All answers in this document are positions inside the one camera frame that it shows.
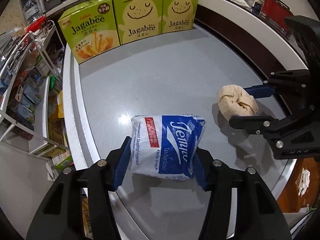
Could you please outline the beige paper napkin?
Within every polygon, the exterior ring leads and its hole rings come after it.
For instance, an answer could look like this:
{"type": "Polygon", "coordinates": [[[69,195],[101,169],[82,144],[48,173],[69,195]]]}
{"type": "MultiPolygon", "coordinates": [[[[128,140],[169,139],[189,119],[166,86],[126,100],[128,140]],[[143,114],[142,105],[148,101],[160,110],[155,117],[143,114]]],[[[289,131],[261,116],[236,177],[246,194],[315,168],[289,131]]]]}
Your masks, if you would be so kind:
{"type": "Polygon", "coordinates": [[[238,85],[223,86],[217,95],[217,105],[227,121],[233,116],[254,116],[259,110],[255,98],[238,85]]]}

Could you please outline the blue white tissue pack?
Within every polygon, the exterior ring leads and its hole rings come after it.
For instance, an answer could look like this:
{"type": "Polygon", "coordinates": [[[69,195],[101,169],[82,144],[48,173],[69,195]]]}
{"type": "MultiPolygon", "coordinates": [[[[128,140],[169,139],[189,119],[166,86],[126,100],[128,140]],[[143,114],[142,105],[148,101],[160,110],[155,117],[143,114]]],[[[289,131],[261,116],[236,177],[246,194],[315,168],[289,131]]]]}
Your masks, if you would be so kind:
{"type": "Polygon", "coordinates": [[[181,181],[193,178],[193,157],[207,123],[203,118],[137,115],[131,122],[132,173],[181,181]]]}

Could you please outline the red pot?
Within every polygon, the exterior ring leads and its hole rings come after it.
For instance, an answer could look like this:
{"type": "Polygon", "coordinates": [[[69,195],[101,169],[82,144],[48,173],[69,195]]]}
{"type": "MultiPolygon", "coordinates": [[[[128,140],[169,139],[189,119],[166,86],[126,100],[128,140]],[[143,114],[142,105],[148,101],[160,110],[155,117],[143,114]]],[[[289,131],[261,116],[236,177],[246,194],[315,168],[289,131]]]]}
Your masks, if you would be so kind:
{"type": "Polygon", "coordinates": [[[265,0],[260,14],[282,27],[286,25],[285,18],[293,16],[290,8],[281,0],[265,0]]]}

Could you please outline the right green Jagabee box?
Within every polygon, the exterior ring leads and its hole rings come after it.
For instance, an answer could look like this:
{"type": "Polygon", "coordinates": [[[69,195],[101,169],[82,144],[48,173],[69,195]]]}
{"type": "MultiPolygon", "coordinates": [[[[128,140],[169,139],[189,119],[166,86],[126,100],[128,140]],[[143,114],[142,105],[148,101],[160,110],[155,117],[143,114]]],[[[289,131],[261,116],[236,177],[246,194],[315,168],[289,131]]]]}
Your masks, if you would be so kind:
{"type": "Polygon", "coordinates": [[[198,1],[163,0],[161,33],[192,29],[198,1]]]}

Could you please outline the green jagabee box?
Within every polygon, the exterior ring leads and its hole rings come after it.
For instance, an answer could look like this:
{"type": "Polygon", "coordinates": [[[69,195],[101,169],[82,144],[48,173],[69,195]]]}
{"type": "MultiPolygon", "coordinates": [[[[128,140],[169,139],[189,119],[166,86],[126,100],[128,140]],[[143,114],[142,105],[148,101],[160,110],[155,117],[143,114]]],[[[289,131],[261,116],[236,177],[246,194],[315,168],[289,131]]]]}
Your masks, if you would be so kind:
{"type": "Polygon", "coordinates": [[[163,0],[161,33],[192,29],[198,1],[163,0]]]}
{"type": "Polygon", "coordinates": [[[120,44],[161,33],[163,0],[112,0],[120,44]]]}

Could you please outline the middle green Jagabee box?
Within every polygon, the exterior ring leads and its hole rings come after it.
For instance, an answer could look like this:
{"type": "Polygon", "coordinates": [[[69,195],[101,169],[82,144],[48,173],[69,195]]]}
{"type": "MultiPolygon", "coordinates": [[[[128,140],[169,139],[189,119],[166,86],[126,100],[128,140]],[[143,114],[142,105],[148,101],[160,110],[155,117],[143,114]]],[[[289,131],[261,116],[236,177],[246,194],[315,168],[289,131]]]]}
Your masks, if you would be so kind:
{"type": "Polygon", "coordinates": [[[163,0],[112,0],[120,44],[161,33],[163,0]]]}

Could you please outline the Jagabee box with fries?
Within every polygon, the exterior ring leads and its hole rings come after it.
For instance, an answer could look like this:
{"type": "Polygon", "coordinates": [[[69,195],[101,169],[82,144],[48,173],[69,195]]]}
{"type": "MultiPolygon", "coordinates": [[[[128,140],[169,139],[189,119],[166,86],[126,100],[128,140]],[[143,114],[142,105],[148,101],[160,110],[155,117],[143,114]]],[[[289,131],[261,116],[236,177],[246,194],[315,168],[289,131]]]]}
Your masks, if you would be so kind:
{"type": "Polygon", "coordinates": [[[112,0],[88,0],[63,12],[59,26],[81,64],[120,46],[112,0]]]}

